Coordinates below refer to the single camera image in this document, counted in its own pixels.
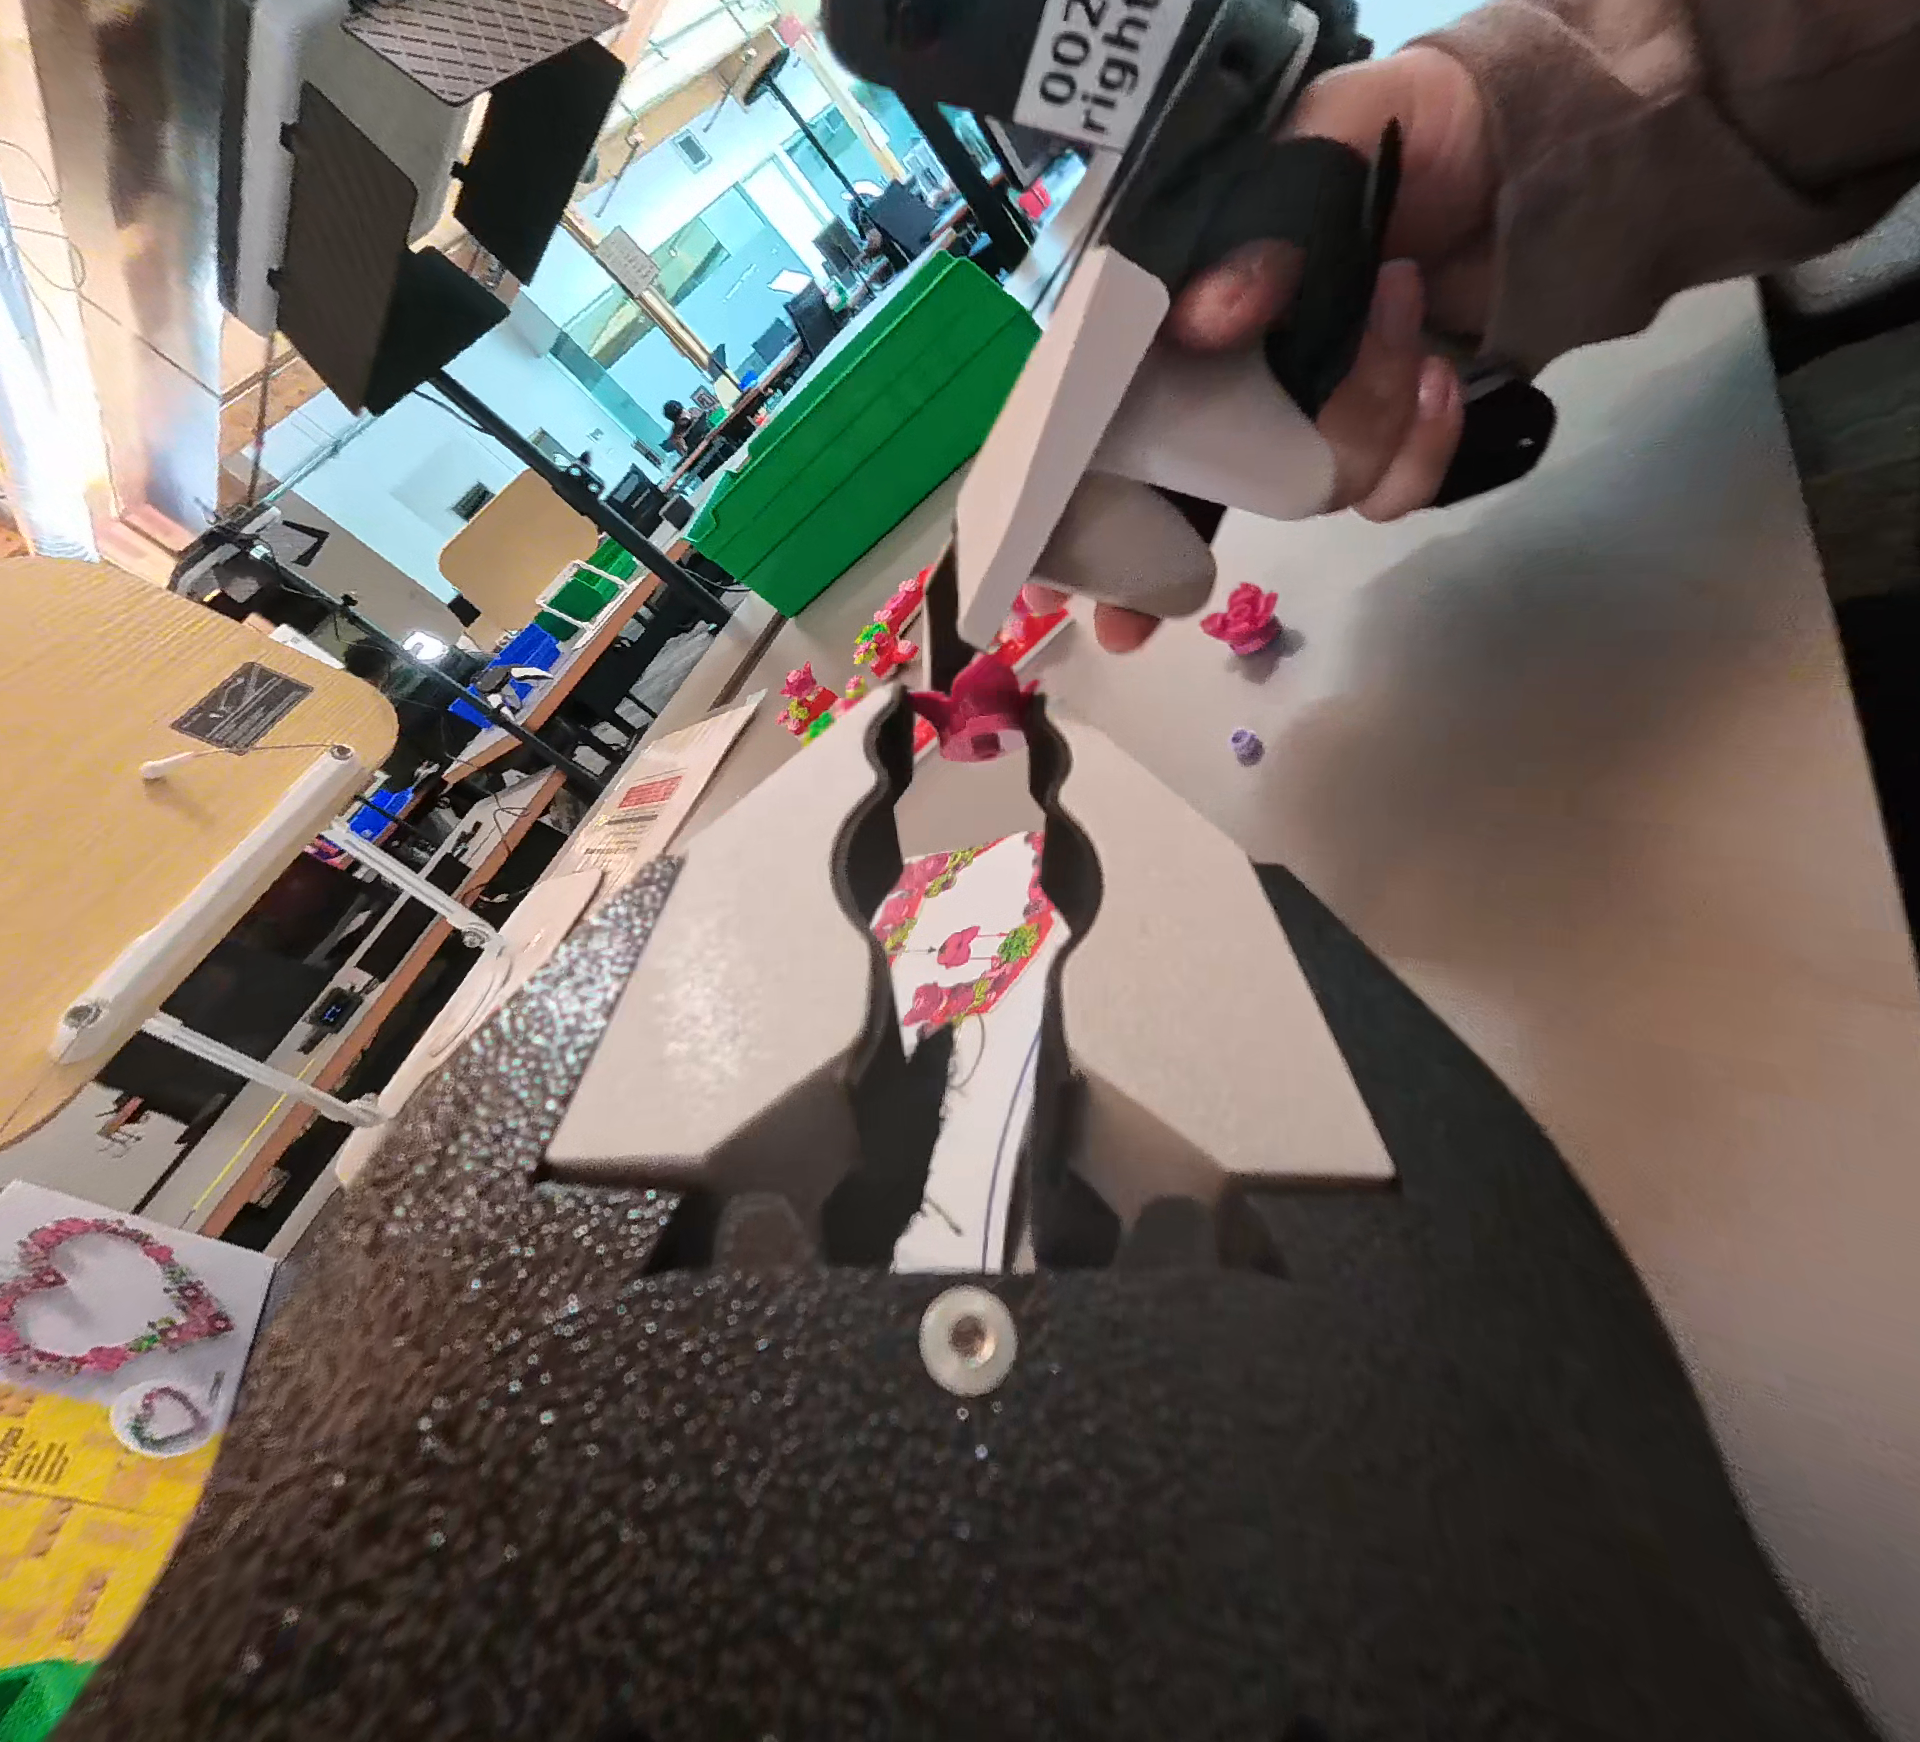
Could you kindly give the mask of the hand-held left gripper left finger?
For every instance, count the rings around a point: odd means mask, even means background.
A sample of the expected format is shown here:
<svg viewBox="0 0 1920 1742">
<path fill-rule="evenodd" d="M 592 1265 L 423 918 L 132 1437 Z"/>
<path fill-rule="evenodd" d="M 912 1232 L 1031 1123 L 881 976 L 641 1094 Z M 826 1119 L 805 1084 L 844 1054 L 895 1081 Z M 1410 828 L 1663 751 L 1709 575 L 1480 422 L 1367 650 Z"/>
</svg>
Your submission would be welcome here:
<svg viewBox="0 0 1920 1742">
<path fill-rule="evenodd" d="M 906 1038 L 874 918 L 898 886 L 912 706 L 860 700 L 683 845 L 544 1144 L 563 1183 L 789 1210 L 888 1269 L 925 1205 L 952 1027 Z"/>
</svg>

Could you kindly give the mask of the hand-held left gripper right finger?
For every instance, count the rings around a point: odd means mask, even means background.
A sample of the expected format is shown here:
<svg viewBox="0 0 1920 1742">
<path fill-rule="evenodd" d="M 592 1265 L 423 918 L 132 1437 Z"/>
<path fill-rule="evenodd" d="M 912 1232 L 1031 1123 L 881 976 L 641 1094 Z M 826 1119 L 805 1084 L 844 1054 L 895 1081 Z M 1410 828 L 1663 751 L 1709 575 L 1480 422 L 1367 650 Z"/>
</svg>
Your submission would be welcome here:
<svg viewBox="0 0 1920 1742">
<path fill-rule="evenodd" d="M 1101 730 L 1025 706 L 1042 980 L 1018 1262 L 1110 1266 L 1145 1226 L 1254 1262 L 1251 1202 L 1396 1166 L 1241 845 Z"/>
</svg>

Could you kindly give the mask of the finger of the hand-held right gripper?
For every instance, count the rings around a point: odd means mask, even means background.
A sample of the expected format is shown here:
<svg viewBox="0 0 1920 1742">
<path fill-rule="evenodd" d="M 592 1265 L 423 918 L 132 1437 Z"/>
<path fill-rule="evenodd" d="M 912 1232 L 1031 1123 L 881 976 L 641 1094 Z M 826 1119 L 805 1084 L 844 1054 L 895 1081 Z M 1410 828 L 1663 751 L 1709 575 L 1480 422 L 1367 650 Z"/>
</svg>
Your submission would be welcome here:
<svg viewBox="0 0 1920 1742">
<path fill-rule="evenodd" d="M 1094 153 L 1079 165 L 1079 174 L 1069 182 L 1066 169 L 1042 177 L 1039 189 L 1058 201 L 1039 217 L 1036 235 L 1018 268 L 1001 283 L 1002 292 L 1042 327 L 1058 289 L 1069 279 L 1070 255 L 1094 225 L 1097 210 L 1116 174 L 1114 153 Z M 952 679 L 974 657 L 971 641 L 961 631 L 961 576 L 959 576 L 959 528 L 946 538 L 946 549 L 935 559 L 925 589 L 925 650 L 928 682 L 945 692 Z"/>
<path fill-rule="evenodd" d="M 1157 275 L 1086 249 L 952 508 L 952 620 L 986 645 L 1025 585 L 1120 603 L 1116 521 L 1070 512 L 1166 314 Z"/>
</svg>

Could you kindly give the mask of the green plastic bin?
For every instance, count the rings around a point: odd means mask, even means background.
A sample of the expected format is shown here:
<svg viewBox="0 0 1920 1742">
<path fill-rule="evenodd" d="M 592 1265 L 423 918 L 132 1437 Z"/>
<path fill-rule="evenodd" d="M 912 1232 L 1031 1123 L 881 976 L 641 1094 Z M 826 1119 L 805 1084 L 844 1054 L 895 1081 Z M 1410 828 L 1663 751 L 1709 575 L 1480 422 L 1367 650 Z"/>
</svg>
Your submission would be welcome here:
<svg viewBox="0 0 1920 1742">
<path fill-rule="evenodd" d="M 1034 341 L 1025 307 L 937 249 L 745 440 L 691 552 L 797 617 L 971 462 Z"/>
<path fill-rule="evenodd" d="M 92 1668 L 89 1661 L 33 1661 L 3 1668 L 0 1740 L 47 1740 L 79 1699 Z"/>
</svg>

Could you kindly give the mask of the person's right forearm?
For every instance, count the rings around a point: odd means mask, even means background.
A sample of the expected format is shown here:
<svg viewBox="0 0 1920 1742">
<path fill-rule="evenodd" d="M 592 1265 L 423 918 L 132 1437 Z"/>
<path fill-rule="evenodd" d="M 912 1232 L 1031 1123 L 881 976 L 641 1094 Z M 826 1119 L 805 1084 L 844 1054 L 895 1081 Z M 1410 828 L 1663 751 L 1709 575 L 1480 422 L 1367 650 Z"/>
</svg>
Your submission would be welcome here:
<svg viewBox="0 0 1920 1742">
<path fill-rule="evenodd" d="M 1510 368 L 1832 252 L 1916 186 L 1916 0 L 1487 0 L 1413 44 L 1487 115 L 1479 353 Z"/>
</svg>

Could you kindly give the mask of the open lego instruction booklet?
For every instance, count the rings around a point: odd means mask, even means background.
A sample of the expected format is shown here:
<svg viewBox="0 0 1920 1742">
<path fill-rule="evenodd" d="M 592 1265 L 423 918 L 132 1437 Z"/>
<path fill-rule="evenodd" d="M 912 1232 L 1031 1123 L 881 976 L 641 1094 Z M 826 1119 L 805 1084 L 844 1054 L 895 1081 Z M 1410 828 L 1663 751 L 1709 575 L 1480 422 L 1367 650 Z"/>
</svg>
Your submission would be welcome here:
<svg viewBox="0 0 1920 1742">
<path fill-rule="evenodd" d="M 1039 832 L 920 855 L 877 910 L 902 1047 L 950 1036 L 920 1205 L 894 1252 L 898 1276 L 1001 1269 L 1049 963 L 1069 935 L 1042 893 L 1039 859 Z"/>
</svg>

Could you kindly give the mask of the yellow lego box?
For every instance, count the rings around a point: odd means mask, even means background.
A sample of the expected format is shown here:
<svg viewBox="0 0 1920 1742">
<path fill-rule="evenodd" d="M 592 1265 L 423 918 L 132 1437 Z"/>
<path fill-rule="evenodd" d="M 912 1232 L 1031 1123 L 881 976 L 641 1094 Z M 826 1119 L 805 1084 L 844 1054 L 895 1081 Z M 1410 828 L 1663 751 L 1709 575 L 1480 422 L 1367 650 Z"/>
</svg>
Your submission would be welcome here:
<svg viewBox="0 0 1920 1742">
<path fill-rule="evenodd" d="M 273 1262 L 3 1184 L 3 1668 L 109 1655 L 185 1530 Z"/>
</svg>

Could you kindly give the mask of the white printed paper sheet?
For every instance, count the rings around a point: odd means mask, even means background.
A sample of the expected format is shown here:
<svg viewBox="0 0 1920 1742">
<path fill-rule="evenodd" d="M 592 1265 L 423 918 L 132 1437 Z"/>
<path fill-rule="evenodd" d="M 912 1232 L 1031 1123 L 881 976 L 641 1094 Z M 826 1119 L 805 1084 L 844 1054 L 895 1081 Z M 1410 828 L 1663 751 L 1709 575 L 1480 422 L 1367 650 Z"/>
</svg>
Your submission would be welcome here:
<svg viewBox="0 0 1920 1742">
<path fill-rule="evenodd" d="M 578 824 L 564 872 L 597 872 L 600 890 L 612 893 L 674 843 L 682 824 L 700 804 L 720 764 L 752 723 L 765 689 L 711 710 L 706 719 L 641 746 L 609 782 L 600 807 Z"/>
</svg>

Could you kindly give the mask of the wooden tilting stand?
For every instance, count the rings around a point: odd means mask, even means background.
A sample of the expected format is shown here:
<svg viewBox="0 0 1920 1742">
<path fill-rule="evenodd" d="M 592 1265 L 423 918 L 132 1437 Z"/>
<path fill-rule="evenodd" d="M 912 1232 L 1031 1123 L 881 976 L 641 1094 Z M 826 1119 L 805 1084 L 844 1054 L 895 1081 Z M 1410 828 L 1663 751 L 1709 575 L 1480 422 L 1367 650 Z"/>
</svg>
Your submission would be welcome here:
<svg viewBox="0 0 1920 1742">
<path fill-rule="evenodd" d="M 366 788 L 389 700 L 120 569 L 3 562 L 3 1144 Z"/>
<path fill-rule="evenodd" d="M 600 546 L 600 525 L 570 508 L 536 473 L 509 481 L 441 549 L 437 572 L 475 610 L 462 631 L 479 647 L 529 624 L 539 594 Z"/>
</svg>

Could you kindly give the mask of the grey overhead panel on pole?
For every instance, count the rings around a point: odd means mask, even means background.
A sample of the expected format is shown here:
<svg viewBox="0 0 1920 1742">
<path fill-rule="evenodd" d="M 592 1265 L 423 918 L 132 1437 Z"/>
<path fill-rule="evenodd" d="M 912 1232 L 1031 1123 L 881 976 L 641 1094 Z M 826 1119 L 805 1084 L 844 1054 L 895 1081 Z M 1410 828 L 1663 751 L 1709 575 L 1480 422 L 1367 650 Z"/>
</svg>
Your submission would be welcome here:
<svg viewBox="0 0 1920 1742">
<path fill-rule="evenodd" d="M 587 169 L 624 66 L 607 0 L 225 0 L 218 285 L 354 412 L 428 389 L 559 504 L 609 521 L 710 620 L 718 597 L 638 538 L 584 462 L 543 457 L 450 365 L 509 302 L 444 249 L 450 216 L 525 285 Z"/>
</svg>

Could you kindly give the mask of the large dark air duct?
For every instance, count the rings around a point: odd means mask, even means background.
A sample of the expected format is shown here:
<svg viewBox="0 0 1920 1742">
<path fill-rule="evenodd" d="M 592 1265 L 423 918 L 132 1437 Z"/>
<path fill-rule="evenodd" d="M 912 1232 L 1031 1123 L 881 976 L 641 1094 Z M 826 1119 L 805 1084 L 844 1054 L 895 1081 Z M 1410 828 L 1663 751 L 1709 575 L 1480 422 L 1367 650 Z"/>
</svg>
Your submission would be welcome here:
<svg viewBox="0 0 1920 1742">
<path fill-rule="evenodd" d="M 167 583 L 218 508 L 225 0 L 3 0 L 3 515 Z"/>
</svg>

